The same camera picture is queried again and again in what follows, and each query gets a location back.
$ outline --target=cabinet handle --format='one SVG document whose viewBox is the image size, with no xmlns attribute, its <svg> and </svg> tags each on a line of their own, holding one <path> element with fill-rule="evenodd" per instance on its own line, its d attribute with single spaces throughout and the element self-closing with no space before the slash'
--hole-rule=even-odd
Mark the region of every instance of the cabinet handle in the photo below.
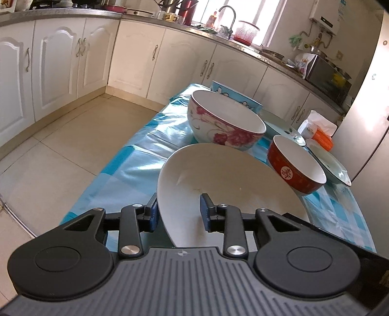
<svg viewBox="0 0 389 316">
<path fill-rule="evenodd" d="M 297 114 L 298 114 L 298 110 L 300 110 L 301 106 L 298 106 L 297 109 L 296 109 L 296 112 L 293 114 L 292 116 L 292 121 L 296 118 Z"/>
<path fill-rule="evenodd" d="M 30 48 L 29 47 L 27 47 L 27 56 L 28 56 L 28 64 L 26 67 L 26 71 L 29 72 L 30 70 Z"/>
<path fill-rule="evenodd" d="M 209 76 L 211 75 L 212 70 L 214 69 L 214 65 L 215 65 L 215 63 L 212 63 L 212 64 L 211 64 L 211 67 L 210 67 L 209 72 L 208 72 L 208 75 L 207 75 L 207 79 L 209 79 Z"/>
<path fill-rule="evenodd" d="M 84 37 L 84 39 L 82 40 L 82 44 L 84 45 L 84 49 L 82 50 L 81 56 L 84 55 L 85 50 L 86 50 L 86 37 Z"/>
<path fill-rule="evenodd" d="M 155 45 L 155 48 L 154 48 L 154 50 L 152 51 L 152 58 L 151 58 L 151 60 L 154 60 L 154 59 L 155 59 L 155 53 L 157 52 L 157 48 L 158 48 L 158 45 Z"/>
<path fill-rule="evenodd" d="M 206 61 L 204 62 L 203 69 L 201 69 L 200 77 L 202 77 L 202 76 L 203 76 L 203 74 L 204 74 L 204 71 L 205 71 L 205 69 L 206 69 L 207 65 L 208 65 L 208 60 L 206 60 Z"/>
<path fill-rule="evenodd" d="M 303 109 L 303 111 L 301 112 L 301 115 L 298 117 L 296 123 L 298 123 L 298 121 L 301 119 L 301 117 L 303 116 L 304 112 L 305 112 L 305 109 Z"/>
<path fill-rule="evenodd" d="M 80 56 L 80 49 L 81 49 L 81 39 L 78 39 L 77 41 L 77 44 L 78 44 L 78 51 L 76 53 L 76 57 Z"/>
</svg>

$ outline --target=checkered tablecloth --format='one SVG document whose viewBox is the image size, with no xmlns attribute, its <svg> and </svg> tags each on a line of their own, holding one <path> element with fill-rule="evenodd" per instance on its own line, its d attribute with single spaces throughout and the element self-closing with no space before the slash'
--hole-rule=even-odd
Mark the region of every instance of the checkered tablecloth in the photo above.
<svg viewBox="0 0 389 316">
<path fill-rule="evenodd" d="M 122 207 L 146 204 L 156 192 L 159 171 L 176 150 L 197 143 L 187 121 L 187 104 L 195 90 L 208 90 L 191 84 L 170 99 L 170 103 L 140 129 L 101 171 L 84 191 L 62 223 L 94 208 L 108 213 Z M 270 141 L 262 138 L 247 152 L 266 163 Z M 312 224 L 334 235 L 376 251 L 365 219 L 350 189 L 344 185 L 326 184 L 313 194 L 301 198 Z M 117 232 L 110 232 L 107 247 L 117 251 Z M 149 246 L 172 246 L 163 225 L 154 233 L 142 233 Z"/>
</svg>

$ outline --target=refrigerator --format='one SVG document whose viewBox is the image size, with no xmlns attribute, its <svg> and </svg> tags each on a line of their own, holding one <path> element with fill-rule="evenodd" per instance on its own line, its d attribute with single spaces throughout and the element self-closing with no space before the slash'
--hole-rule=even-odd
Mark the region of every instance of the refrigerator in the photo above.
<svg viewBox="0 0 389 316">
<path fill-rule="evenodd" d="M 389 258 L 389 15 L 368 73 L 331 153 L 346 167 L 351 191 L 363 213 L 377 252 Z"/>
</svg>

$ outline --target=ribbed gray panel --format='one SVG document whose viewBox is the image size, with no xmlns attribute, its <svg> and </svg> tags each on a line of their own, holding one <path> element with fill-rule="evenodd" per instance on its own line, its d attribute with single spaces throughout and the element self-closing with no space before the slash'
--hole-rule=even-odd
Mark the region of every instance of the ribbed gray panel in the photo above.
<svg viewBox="0 0 389 316">
<path fill-rule="evenodd" d="M 222 257 L 216 248 L 151 248 L 122 261 L 95 292 L 67 302 L 18 296 L 0 313 L 10 316 L 362 316 L 348 294 L 322 302 L 273 293 L 246 262 Z"/>
</svg>

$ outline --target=tile floor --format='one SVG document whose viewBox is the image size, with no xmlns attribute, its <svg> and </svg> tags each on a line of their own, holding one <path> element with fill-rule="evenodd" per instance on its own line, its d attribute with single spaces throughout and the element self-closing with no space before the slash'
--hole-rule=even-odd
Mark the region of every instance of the tile floor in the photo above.
<svg viewBox="0 0 389 316">
<path fill-rule="evenodd" d="M 101 95 L 62 116 L 0 160 L 0 196 L 35 234 L 61 221 L 95 176 L 156 112 Z M 29 240 L 0 210 L 0 306 L 16 295 L 11 253 Z"/>
</svg>

